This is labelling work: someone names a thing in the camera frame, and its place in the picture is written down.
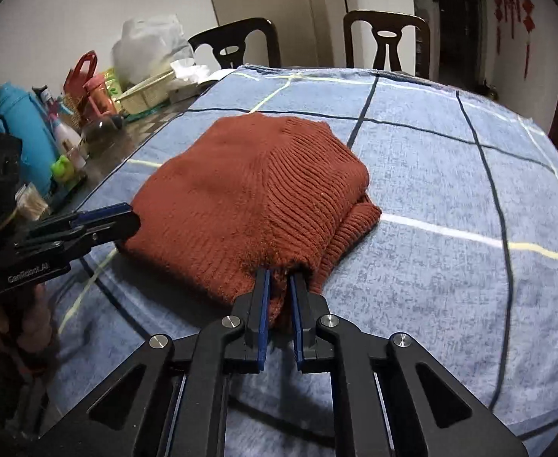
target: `white plastic bag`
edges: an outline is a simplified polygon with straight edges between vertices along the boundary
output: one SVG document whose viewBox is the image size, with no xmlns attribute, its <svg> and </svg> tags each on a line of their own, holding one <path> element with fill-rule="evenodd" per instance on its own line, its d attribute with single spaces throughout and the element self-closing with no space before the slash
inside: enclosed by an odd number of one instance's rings
<svg viewBox="0 0 558 457">
<path fill-rule="evenodd" d="M 146 20 L 130 19 L 123 35 L 112 47 L 114 69 L 123 85 L 134 85 L 153 75 L 171 70 L 170 63 L 193 58 L 177 15 Z"/>
</svg>

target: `folded sweater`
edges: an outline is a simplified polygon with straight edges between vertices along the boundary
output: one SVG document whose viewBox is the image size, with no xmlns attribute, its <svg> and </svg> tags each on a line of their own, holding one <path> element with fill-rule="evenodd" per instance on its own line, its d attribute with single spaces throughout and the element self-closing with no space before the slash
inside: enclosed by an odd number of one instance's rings
<svg viewBox="0 0 558 457">
<path fill-rule="evenodd" d="M 225 304 L 274 271 L 270 315 L 286 275 L 322 285 L 380 218 L 368 170 L 325 122 L 260 113 L 221 118 L 164 163 L 132 203 L 140 231 L 125 250 Z"/>
</svg>

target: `dark wooden chair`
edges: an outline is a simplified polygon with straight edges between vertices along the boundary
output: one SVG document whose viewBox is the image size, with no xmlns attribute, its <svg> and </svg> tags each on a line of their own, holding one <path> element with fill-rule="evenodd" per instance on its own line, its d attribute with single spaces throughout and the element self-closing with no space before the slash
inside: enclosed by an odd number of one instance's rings
<svg viewBox="0 0 558 457">
<path fill-rule="evenodd" d="M 266 36 L 266 48 L 269 54 L 269 66 L 281 67 L 281 54 L 279 53 L 279 39 L 277 29 L 268 19 L 253 17 L 243 21 L 231 22 L 223 26 L 214 27 L 194 35 L 188 40 L 193 50 L 202 44 L 208 44 L 213 50 L 213 56 L 223 69 L 235 69 L 243 65 L 243 55 L 245 54 L 245 38 L 253 31 L 262 31 Z M 236 46 L 237 49 L 228 53 L 226 48 Z"/>
<path fill-rule="evenodd" d="M 402 29 L 414 26 L 417 33 L 417 72 L 420 77 L 429 79 L 429 26 L 420 17 L 392 12 L 375 12 L 372 10 L 351 10 L 343 19 L 345 33 L 345 54 L 347 67 L 353 68 L 353 35 L 351 26 L 353 22 L 364 21 L 372 26 L 372 35 L 376 39 L 376 56 L 372 68 L 383 70 L 385 67 L 386 45 L 389 45 L 389 65 L 391 70 L 401 70 L 400 57 L 397 54 L 397 45 L 402 38 Z M 381 36 L 379 33 L 388 31 L 395 36 Z"/>
</svg>

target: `blue thermos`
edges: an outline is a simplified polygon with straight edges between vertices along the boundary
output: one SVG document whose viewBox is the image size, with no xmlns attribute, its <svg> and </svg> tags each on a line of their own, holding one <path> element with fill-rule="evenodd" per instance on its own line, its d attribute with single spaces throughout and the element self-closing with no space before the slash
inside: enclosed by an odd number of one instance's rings
<svg viewBox="0 0 558 457">
<path fill-rule="evenodd" d="M 59 152 L 46 123 L 46 112 L 36 96 L 7 82 L 0 86 L 0 114 L 11 135 L 23 141 L 21 175 L 42 197 L 51 190 L 51 165 Z M 0 122 L 0 132 L 4 127 Z"/>
</svg>

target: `ribbed knit texture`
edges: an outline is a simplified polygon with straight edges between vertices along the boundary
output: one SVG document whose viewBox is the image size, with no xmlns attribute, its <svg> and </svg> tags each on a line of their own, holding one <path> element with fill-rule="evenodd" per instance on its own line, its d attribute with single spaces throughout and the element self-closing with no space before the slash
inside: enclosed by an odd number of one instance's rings
<svg viewBox="0 0 558 457">
<path fill-rule="evenodd" d="M 141 228 L 125 249 L 227 304 L 271 267 L 275 319 L 288 271 L 308 271 L 310 291 L 321 293 L 377 223 L 367 186 L 368 170 L 325 122 L 222 118 L 141 187 Z"/>
</svg>

